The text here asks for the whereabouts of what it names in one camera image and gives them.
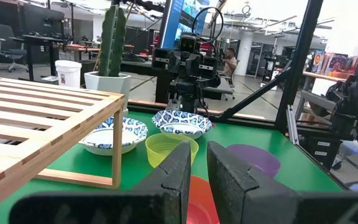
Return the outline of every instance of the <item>cactus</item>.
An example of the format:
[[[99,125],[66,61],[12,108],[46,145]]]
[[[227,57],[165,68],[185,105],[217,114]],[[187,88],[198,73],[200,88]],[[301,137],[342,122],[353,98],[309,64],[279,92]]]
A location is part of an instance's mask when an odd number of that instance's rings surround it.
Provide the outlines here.
[[[118,77],[125,41],[125,15],[119,6],[106,11],[102,24],[99,76]]]

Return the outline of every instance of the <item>patterned bowl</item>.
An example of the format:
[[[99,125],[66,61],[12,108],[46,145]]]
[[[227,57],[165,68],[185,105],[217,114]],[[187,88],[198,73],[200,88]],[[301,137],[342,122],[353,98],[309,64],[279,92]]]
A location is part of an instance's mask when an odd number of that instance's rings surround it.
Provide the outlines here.
[[[159,111],[152,121],[162,133],[184,134],[192,139],[198,139],[212,127],[211,121],[203,116],[175,110]]]
[[[143,122],[126,117],[122,119],[122,127],[122,153],[124,154],[144,141],[148,130]],[[93,154],[111,156],[113,130],[114,118],[110,117],[85,136],[79,144],[84,145],[85,149]]]

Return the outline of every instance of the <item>potted cactus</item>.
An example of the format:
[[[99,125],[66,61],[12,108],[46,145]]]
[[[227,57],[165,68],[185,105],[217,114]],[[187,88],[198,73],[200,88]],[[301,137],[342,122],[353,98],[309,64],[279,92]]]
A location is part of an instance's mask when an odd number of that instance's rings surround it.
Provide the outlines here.
[[[99,71],[85,74],[87,89],[110,91],[125,95],[124,115],[127,114],[131,76],[119,73],[124,48],[126,19],[119,6],[111,6],[102,24]]]

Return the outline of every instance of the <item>green tabletop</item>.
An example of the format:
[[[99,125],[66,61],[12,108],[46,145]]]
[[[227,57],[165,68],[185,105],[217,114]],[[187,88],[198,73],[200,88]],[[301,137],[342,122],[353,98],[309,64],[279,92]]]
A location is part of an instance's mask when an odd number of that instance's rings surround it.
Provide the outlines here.
[[[160,132],[152,124],[151,114],[129,112],[128,117],[144,122],[149,129],[149,136]],[[275,176],[275,180],[293,190],[341,190],[340,186],[316,167],[278,131],[222,123],[217,123],[215,128],[196,140],[200,149],[191,167],[193,175],[208,179],[206,145],[210,140],[216,141],[223,146],[249,144],[271,152],[278,157],[282,165]],[[94,155],[77,144],[48,168],[111,177],[111,157]],[[145,143],[142,142],[133,151],[124,154],[122,157],[120,189],[130,189],[150,173],[152,169],[147,161]],[[9,211],[18,199],[27,194],[46,190],[100,189],[46,180],[31,180],[0,204],[0,223],[7,223]]]

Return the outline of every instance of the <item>orange bowl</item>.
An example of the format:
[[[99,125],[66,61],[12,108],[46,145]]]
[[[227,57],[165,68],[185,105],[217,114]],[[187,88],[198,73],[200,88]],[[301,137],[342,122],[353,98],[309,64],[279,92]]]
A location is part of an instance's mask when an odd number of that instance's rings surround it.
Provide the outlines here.
[[[209,182],[196,177],[190,177],[189,204],[187,224],[218,224],[214,198]]]

